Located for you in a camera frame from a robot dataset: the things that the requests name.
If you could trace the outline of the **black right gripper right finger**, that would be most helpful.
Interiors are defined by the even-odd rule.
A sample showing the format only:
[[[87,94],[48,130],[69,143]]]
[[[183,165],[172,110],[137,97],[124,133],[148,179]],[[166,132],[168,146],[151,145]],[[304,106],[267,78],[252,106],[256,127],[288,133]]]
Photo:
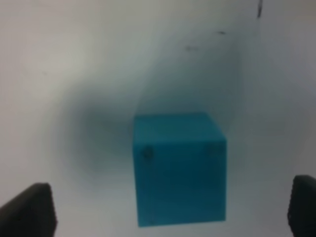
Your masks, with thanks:
[[[316,179],[296,175],[293,179],[287,220],[295,237],[316,235]]]

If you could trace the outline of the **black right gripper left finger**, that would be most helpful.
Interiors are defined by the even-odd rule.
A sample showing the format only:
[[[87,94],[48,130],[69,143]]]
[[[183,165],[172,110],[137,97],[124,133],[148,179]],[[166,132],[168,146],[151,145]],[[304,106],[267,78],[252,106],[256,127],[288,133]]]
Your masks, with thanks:
[[[57,228],[51,186],[35,183],[0,207],[2,237],[53,237]]]

